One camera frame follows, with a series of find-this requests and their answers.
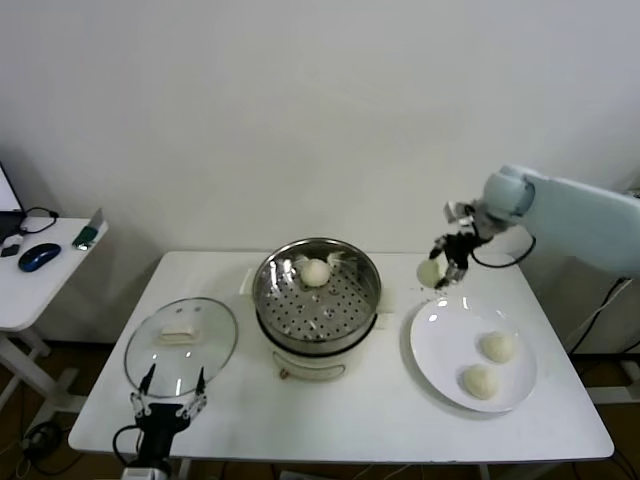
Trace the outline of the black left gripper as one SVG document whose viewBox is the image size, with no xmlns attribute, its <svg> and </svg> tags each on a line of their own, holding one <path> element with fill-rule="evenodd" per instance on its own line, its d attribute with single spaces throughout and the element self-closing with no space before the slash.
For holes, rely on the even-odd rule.
<svg viewBox="0 0 640 480">
<path fill-rule="evenodd" d="M 130 394 L 135 425 L 142 432 L 138 459 L 143 462 L 168 459 L 174 437 L 185 431 L 190 426 L 190 418 L 196 418 L 207 404 L 204 368 L 201 368 L 194 396 L 183 408 L 179 404 L 168 403 L 151 403 L 148 406 L 146 396 L 154 372 L 155 365 L 152 364 L 137 389 Z"/>
</svg>

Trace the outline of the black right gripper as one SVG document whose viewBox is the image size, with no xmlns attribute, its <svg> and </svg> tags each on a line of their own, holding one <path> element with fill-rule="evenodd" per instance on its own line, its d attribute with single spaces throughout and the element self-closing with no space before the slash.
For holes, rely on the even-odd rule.
<svg viewBox="0 0 640 480">
<path fill-rule="evenodd" d="M 459 283 L 467 273 L 471 254 L 479 246 L 479 237 L 469 232 L 447 234 L 445 237 L 437 238 L 429 253 L 429 259 L 437 259 L 444 251 L 448 265 L 435 288 L 445 288 Z"/>
</svg>

